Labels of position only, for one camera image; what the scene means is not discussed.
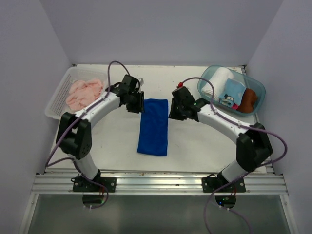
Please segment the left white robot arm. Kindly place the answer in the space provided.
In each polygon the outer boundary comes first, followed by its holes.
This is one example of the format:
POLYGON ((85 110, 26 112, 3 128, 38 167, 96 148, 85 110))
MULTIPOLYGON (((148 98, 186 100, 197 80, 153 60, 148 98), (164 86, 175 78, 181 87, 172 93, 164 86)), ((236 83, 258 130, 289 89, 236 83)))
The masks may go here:
POLYGON ((115 109, 126 106, 128 112, 144 111, 143 79, 125 75, 121 82, 109 86, 103 95, 87 108, 74 114, 61 116, 56 139, 60 148, 74 160, 80 174, 85 178, 84 186, 94 192, 101 187, 99 169, 91 157, 92 129, 106 115, 115 109))

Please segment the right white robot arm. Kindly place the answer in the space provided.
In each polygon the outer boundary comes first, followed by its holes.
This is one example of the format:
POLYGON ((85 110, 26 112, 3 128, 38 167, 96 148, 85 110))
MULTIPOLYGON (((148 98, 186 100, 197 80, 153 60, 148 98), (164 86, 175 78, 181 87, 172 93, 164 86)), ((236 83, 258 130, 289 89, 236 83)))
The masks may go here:
POLYGON ((217 175, 217 185, 222 191, 229 191, 234 180, 251 173, 273 153, 273 149, 262 124, 245 126, 236 118, 218 112, 203 98, 195 100, 190 91, 181 86, 172 91, 170 119, 184 121, 192 119, 213 127, 236 144, 235 160, 217 175))

